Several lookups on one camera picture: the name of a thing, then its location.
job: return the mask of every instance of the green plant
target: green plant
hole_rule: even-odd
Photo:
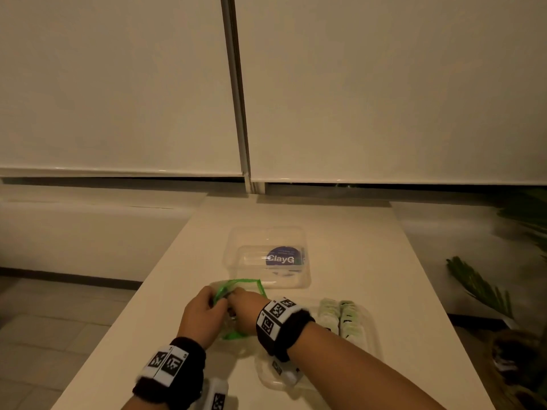
[[[515,194],[505,203],[498,215],[517,221],[528,228],[527,236],[544,253],[547,261],[547,190],[533,188]],[[485,281],[479,272],[455,256],[446,260],[448,271],[467,293],[479,302],[514,319],[511,297],[506,290],[502,294],[497,286]],[[543,327],[537,344],[537,356],[522,369],[519,384],[547,399],[547,324]]]

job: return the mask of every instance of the white table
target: white table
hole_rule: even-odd
[[[222,255],[230,229],[281,225],[305,229],[312,283],[279,293],[355,300],[372,313],[388,365],[448,410],[493,409],[392,209],[366,204],[206,197],[53,410],[119,410],[146,360],[174,337],[188,300],[228,277]],[[252,356],[236,360],[212,348],[206,374],[228,378],[230,408],[325,407],[314,394],[291,398],[262,386]]]

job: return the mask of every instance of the hand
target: hand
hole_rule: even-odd
[[[188,302],[182,314],[177,337],[193,339],[207,349],[218,337],[222,322],[228,310],[228,301],[221,299],[211,308],[210,300],[215,294],[210,286],[204,287],[194,299]]]
[[[237,330],[247,335],[256,335],[256,320],[270,300],[256,292],[236,288],[229,296],[228,303],[236,312]]]

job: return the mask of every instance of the black wristband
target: black wristband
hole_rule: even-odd
[[[185,410],[200,398],[205,350],[190,338],[175,338],[145,366],[133,394],[150,403],[167,403],[171,410]]]
[[[311,321],[315,322],[310,313],[291,300],[271,301],[256,320],[256,335],[268,354],[287,362],[287,349],[294,345]]]

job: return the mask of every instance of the person's left hand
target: person's left hand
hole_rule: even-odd
[[[211,346],[221,331],[222,322],[228,310],[226,299],[219,300],[213,308],[209,306],[209,301],[214,295],[213,288],[206,286],[188,302],[177,337],[193,339],[203,349]]]

